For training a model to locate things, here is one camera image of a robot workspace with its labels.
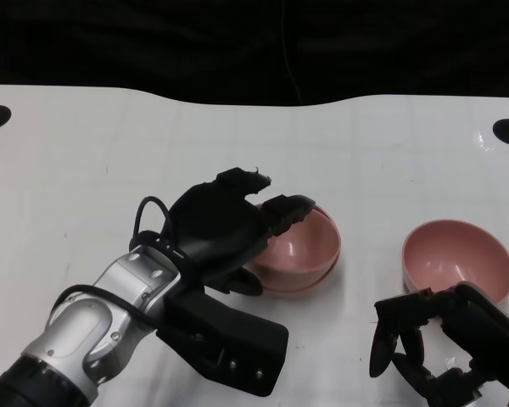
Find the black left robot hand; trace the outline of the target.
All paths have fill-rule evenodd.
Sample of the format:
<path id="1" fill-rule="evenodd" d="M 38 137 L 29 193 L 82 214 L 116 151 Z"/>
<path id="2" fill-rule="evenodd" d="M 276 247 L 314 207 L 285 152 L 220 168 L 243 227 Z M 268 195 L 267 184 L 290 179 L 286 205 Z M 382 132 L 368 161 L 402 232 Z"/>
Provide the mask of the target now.
<path id="1" fill-rule="evenodd" d="M 221 293 L 262 294 L 260 279 L 245 265 L 316 205 L 304 195 L 281 194 L 260 207 L 245 199 L 270 185 L 268 176 L 236 167 L 189 188 L 171 206 L 166 230 L 205 286 Z"/>

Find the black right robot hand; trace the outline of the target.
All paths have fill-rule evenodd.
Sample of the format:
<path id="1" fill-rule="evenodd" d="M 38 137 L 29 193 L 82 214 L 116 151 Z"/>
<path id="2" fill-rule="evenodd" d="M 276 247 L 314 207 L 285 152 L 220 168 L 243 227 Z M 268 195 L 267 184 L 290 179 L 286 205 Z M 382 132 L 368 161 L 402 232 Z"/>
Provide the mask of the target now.
<path id="1" fill-rule="evenodd" d="M 509 315 L 475 285 L 461 282 L 441 292 L 423 289 L 377 301 L 369 375 L 394 365 L 430 406 L 467 406 L 486 382 L 509 390 Z M 443 333 L 470 357 L 469 371 L 434 376 L 424 367 L 422 326 L 438 318 Z"/>

